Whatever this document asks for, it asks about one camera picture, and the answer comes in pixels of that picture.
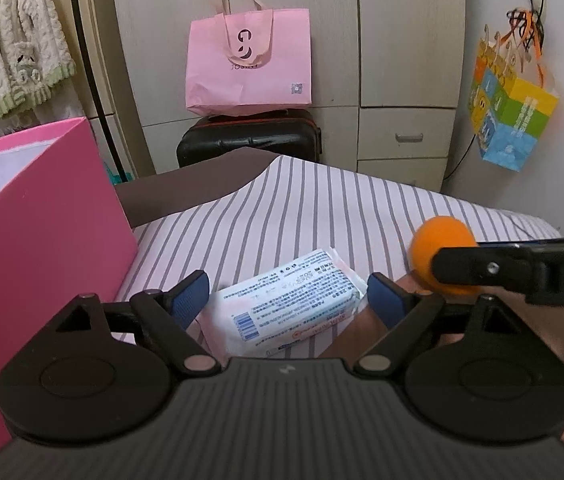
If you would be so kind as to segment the striped pink bed sheet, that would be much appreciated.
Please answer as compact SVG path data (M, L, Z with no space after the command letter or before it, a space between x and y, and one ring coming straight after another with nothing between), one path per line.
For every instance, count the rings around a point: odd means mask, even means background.
M561 236L520 212L251 148L121 184L116 192L139 247L118 301L149 288L170 289L197 269L207 273L214 292L329 247L364 280L383 272L416 290L421 286L408 274L407 249L416 229L435 216L461 220L479 242ZM564 309L492 293L564 362ZM352 364L385 333L373 312L361 310L284 356Z

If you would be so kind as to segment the grey wardrobe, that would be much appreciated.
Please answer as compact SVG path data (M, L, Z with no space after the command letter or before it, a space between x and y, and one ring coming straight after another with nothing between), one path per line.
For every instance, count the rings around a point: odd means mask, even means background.
M192 22L217 0L70 0L93 127L125 177L177 167ZM258 0L310 13L312 112L328 165L437 191L459 102L465 0ZM253 0L229 0L234 12Z

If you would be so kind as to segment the colourful paper gift bag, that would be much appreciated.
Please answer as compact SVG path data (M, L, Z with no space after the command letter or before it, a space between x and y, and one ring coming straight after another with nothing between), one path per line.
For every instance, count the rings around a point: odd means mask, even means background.
M519 172L559 103L537 40L484 29L477 47L468 114L485 162Z

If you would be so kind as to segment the black suitcase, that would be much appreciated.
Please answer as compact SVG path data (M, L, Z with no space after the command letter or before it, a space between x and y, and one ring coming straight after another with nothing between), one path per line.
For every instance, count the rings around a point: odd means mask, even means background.
M308 162L320 162L322 135L308 110L274 110L250 116L205 117L186 130L176 148L180 167L238 148L257 148Z

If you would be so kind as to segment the white tissue pack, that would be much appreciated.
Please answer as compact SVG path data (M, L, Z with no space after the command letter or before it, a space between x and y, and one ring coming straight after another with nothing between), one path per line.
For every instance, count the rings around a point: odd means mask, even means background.
M268 358L353 316L367 284L333 248L218 290L198 316L213 356Z

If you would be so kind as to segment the orange foam ball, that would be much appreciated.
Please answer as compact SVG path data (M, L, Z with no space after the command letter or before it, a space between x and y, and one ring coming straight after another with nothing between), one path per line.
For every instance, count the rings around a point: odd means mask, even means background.
M473 233L463 222L448 216L437 216L426 220L414 232L408 255L416 279L428 290L447 296L470 296L478 292L477 287L439 283L434 278L431 263L442 248L476 246Z

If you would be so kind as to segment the pink storage box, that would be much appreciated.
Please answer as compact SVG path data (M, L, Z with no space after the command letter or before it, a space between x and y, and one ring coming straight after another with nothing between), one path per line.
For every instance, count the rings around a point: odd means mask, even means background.
M75 296L114 299L137 251L87 119L2 136L0 370Z

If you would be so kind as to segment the pink paper shopping bag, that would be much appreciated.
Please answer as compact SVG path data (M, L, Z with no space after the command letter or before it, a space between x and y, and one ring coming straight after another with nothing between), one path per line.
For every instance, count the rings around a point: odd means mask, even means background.
M248 116L312 104L310 13L307 9L218 13L191 23L186 109L201 117Z

